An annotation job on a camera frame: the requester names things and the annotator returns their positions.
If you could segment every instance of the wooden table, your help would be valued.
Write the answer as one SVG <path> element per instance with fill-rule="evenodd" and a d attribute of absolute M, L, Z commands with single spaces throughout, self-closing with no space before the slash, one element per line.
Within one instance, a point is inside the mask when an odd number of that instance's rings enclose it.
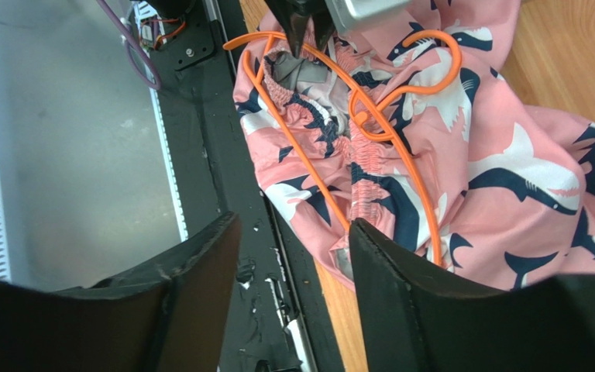
<path fill-rule="evenodd" d="M 263 0 L 240 4 L 253 32 L 267 7 Z M 525 104 L 595 121 L 595 0 L 524 2 L 513 50 L 501 73 Z M 368 370 L 355 295 L 316 266 L 343 364 L 348 371 Z"/>

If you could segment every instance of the white plastic panel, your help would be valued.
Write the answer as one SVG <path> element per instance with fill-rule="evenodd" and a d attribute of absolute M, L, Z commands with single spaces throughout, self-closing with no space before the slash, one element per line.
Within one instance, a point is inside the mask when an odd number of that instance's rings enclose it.
<path fill-rule="evenodd" d="M 184 239 L 158 128 L 96 2 L 0 0 L 0 278 L 91 285 Z"/>

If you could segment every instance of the wire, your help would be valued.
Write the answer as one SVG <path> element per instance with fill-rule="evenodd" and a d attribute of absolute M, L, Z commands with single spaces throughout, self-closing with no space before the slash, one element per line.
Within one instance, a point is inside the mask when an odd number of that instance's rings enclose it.
<path fill-rule="evenodd" d="M 270 49 L 272 44 L 274 43 L 275 39 L 285 40 L 286 36 L 283 33 L 273 32 L 273 31 L 264 31 L 258 33 L 250 33 L 247 35 L 243 35 L 240 37 L 235 38 L 234 40 L 229 41 L 224 45 L 225 50 L 232 50 L 236 47 L 240 47 L 245 43 L 249 43 L 251 41 L 261 39 L 266 37 L 268 39 L 265 53 Z M 415 87 L 415 86 L 404 86 L 392 91 L 385 99 L 383 99 L 380 104 L 376 105 L 371 98 L 366 94 L 366 92 L 348 75 L 338 64 L 332 61 L 327 55 L 323 54 L 321 51 L 317 50 L 316 48 L 305 44 L 304 48 L 309 51 L 310 53 L 314 54 L 318 59 L 320 59 L 324 64 L 332 69 L 332 71 L 336 72 L 337 75 L 344 80 L 344 82 L 351 88 L 353 93 L 350 96 L 349 102 L 349 114 L 350 118 L 353 122 L 359 127 L 361 133 L 369 140 L 374 142 L 383 142 L 383 141 L 391 141 L 394 147 L 397 149 L 401 159 L 403 160 L 405 167 L 408 169 L 408 173 L 412 177 L 412 181 L 417 188 L 417 192 L 419 194 L 419 198 L 421 199 L 421 203 L 424 206 L 426 219 L 428 220 L 428 229 L 431 233 L 431 240 L 433 245 L 433 263 L 442 266 L 442 241 L 439 235 L 439 223 L 437 221 L 437 217 L 435 215 L 435 209 L 433 208 L 432 201 L 430 195 L 428 194 L 428 189 L 425 186 L 424 180 L 421 177 L 419 169 L 417 168 L 416 164 L 412 160 L 408 149 L 401 141 L 401 138 L 396 133 L 394 127 L 387 121 L 387 118 L 382 115 L 382 111 L 396 98 L 400 95 L 405 93 L 415 93 L 419 95 L 433 95 L 447 86 L 449 86 L 453 80 L 458 76 L 460 72 L 460 68 L 463 65 L 463 54 L 460 50 L 458 43 L 448 34 L 442 31 L 436 30 L 424 30 L 414 35 L 406 38 L 403 40 L 403 45 L 408 46 L 412 44 L 416 40 L 424 39 L 424 38 L 436 38 L 444 41 L 447 46 L 449 46 L 451 55 L 452 55 L 452 66 L 449 70 L 448 74 L 436 85 L 431 87 Z M 288 141 L 293 145 L 294 150 L 297 152 L 297 155 L 302 160 L 302 163 L 306 166 L 311 178 L 313 178 L 314 182 L 317 184 L 318 189 L 325 197 L 330 208 L 334 211 L 337 219 L 343 226 L 346 231 L 350 230 L 350 222 L 344 215 L 339 205 L 336 204 L 334 197 L 327 189 L 327 185 L 322 180 L 322 178 L 318 175 L 314 165 L 311 163 L 307 155 L 304 153 L 304 150 L 300 146 L 300 143 L 295 139 L 293 133 L 289 130 L 286 122 L 279 114 L 277 107 L 275 106 L 270 96 L 267 94 L 265 88 L 263 87 L 262 80 L 263 80 L 263 68 L 259 69 L 259 72 L 256 74 L 253 73 L 253 70 L 250 65 L 249 60 L 249 51 L 245 50 L 242 53 L 242 68 L 247 74 L 247 76 L 251 79 L 254 87 L 259 92 L 260 97 L 263 101 L 267 104 L 268 109 L 272 116 L 277 120 L 280 125 L 280 128 L 284 132 L 284 135 L 288 138 Z M 359 112 L 356 113 L 355 103 L 361 101 L 366 109 L 369 110 L 369 113 L 375 118 L 375 120 L 380 124 L 380 127 L 384 131 L 384 133 L 369 133 L 364 129 L 363 125 L 366 120 L 369 118 L 369 114 L 366 112 Z"/>
<path fill-rule="evenodd" d="M 169 39 L 170 37 L 174 37 L 176 35 L 178 35 L 178 33 L 180 33 L 181 31 L 183 31 L 183 29 L 185 28 L 185 26 L 187 25 L 186 22 L 183 22 L 183 24 L 181 24 L 177 29 L 175 29 L 172 33 L 168 33 L 167 35 L 163 35 L 163 36 L 158 36 L 155 45 L 153 46 L 153 48 L 155 50 L 158 50 L 158 48 L 160 48 L 162 46 L 162 42 L 164 40 Z"/>
<path fill-rule="evenodd" d="M 107 17 L 110 18 L 112 23 L 114 23 L 114 26 L 116 26 L 116 28 L 119 29 L 119 32 L 126 38 L 126 41 L 124 42 L 124 44 L 125 44 L 125 48 L 126 48 L 126 54 L 128 55 L 128 61 L 130 61 L 131 65 L 133 67 L 133 70 L 135 70 L 135 72 L 137 73 L 137 76 L 139 76 L 142 79 L 142 81 L 144 81 L 144 84 L 148 85 L 149 88 L 159 91 L 162 88 L 162 81 L 160 80 L 160 74 L 158 74 L 158 71 L 153 66 L 153 62 L 151 62 L 151 59 L 149 58 L 149 56 L 146 55 L 146 52 L 144 52 L 142 47 L 139 45 L 139 42 L 137 42 L 135 40 L 135 37 L 130 32 L 129 28 L 126 27 L 119 20 L 119 18 L 116 16 L 116 14 L 112 11 L 112 8 L 109 7 L 106 0 L 96 0 L 96 2 L 101 6 L 101 8 L 103 9 L 103 12 L 105 12 Z M 139 67 L 137 66 L 137 64 L 135 63 L 135 61 L 132 58 L 131 48 L 137 52 L 137 54 L 139 55 L 139 58 L 141 58 L 142 62 L 146 65 L 146 67 L 148 67 L 148 69 L 149 69 L 151 75 L 153 75 L 153 79 L 155 81 L 151 81 L 146 76 L 146 74 L 144 74 L 139 69 Z"/>
<path fill-rule="evenodd" d="M 154 26 L 157 26 L 158 23 L 173 23 L 173 22 L 179 22 L 179 19 L 145 19 L 143 22 L 141 22 L 139 24 L 139 42 L 142 42 L 142 29 L 144 26 L 146 26 L 148 23 L 153 23 Z M 155 27 L 153 28 L 153 38 L 151 40 L 157 40 L 156 37 L 157 33 L 155 30 Z"/>

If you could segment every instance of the garment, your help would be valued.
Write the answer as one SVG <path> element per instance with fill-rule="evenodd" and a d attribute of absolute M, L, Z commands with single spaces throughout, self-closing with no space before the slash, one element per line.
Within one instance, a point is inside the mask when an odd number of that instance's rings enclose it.
<path fill-rule="evenodd" d="M 447 270 L 491 287 L 522 288 L 555 273 L 595 273 L 595 123 L 523 105 L 498 71 L 511 48 L 519 0 L 412 2 L 381 27 L 334 36 L 326 53 L 379 102 L 397 87 L 438 83 L 451 67 L 439 41 L 402 41 L 423 29 L 452 35 L 463 68 L 436 95 L 405 94 L 383 114 L 414 155 L 439 221 Z M 268 14 L 261 31 L 281 31 Z M 313 33 L 306 43 L 314 45 Z M 273 80 L 266 40 L 246 49 L 284 121 L 351 219 L 433 260 L 424 208 L 396 149 L 363 136 L 349 88 Z M 308 52 L 302 57 L 319 63 Z M 233 98 L 256 178 L 304 246 L 353 288 L 348 236 L 242 67 Z M 373 129 L 373 123 L 366 126 Z"/>

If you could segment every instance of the clothing tag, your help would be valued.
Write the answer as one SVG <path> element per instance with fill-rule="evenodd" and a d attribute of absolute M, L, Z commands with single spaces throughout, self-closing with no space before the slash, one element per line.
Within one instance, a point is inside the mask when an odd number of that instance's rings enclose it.
<path fill-rule="evenodd" d="M 279 53 L 273 68 L 273 79 L 282 87 L 294 91 L 298 82 L 324 83 L 326 66 L 314 64 L 304 58 L 295 58 L 288 52 Z"/>

